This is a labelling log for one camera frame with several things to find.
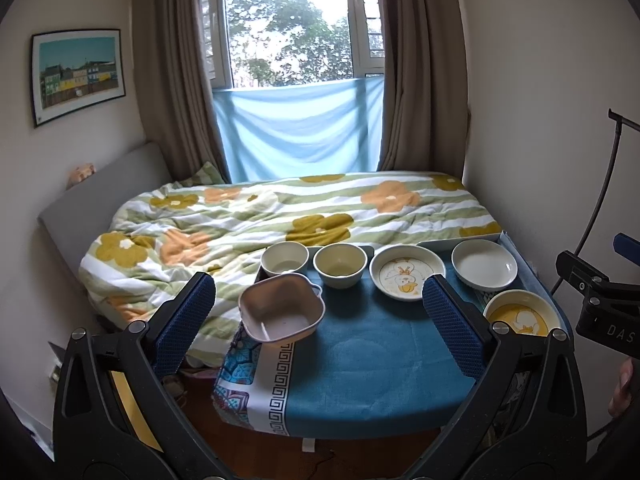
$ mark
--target gray headboard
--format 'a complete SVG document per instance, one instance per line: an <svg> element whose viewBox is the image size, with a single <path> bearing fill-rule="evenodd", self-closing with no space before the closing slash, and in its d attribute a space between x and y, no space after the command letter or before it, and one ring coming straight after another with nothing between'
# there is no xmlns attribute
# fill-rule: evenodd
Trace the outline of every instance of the gray headboard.
<svg viewBox="0 0 640 480"><path fill-rule="evenodd" d="M91 243L108 231L117 209L171 181L158 145L150 142L73 186L38 220L75 277Z"/></svg>

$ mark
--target greek key pattern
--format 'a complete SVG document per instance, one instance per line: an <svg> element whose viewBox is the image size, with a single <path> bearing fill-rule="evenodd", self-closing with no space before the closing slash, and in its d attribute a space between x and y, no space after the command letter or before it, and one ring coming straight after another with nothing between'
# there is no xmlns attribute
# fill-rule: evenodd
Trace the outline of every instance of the greek key pattern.
<svg viewBox="0 0 640 480"><path fill-rule="evenodd" d="M269 400L269 425L274 434L289 436L284 423L284 409L287 405L289 393L289 378L291 376L291 364L293 361L293 348L295 343L288 343L280 347L276 375L273 378L273 389Z"/></svg>

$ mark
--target floor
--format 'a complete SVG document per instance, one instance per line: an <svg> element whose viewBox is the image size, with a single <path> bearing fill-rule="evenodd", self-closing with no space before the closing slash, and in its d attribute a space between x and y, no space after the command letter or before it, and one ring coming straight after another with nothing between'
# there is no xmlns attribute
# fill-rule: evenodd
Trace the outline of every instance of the floor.
<svg viewBox="0 0 640 480"><path fill-rule="evenodd" d="M242 478L364 480L400 476L436 438L438 430L371 440L302 440L225 424L211 404L211 381L185 379L183 410L218 457Z"/></svg>

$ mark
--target framed picture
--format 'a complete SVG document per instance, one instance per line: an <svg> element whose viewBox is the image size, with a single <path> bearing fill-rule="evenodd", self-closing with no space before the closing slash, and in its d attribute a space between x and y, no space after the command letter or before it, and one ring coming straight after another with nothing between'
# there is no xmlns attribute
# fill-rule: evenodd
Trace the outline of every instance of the framed picture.
<svg viewBox="0 0 640 480"><path fill-rule="evenodd" d="M124 95L119 29L62 30L31 38L34 126Z"/></svg>

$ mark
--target curtain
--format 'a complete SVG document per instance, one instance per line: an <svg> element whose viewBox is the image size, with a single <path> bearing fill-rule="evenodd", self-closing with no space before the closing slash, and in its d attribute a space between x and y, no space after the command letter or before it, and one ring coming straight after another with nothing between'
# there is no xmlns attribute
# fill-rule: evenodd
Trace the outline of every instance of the curtain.
<svg viewBox="0 0 640 480"><path fill-rule="evenodd" d="M468 125L458 0L382 0L385 103L379 170L462 177Z"/></svg>
<svg viewBox="0 0 640 480"><path fill-rule="evenodd" d="M176 179L211 162L228 182L204 69L199 0L132 0L136 94L146 138Z"/></svg>
<svg viewBox="0 0 640 480"><path fill-rule="evenodd" d="M213 92L232 182L376 171L384 76Z"/></svg>

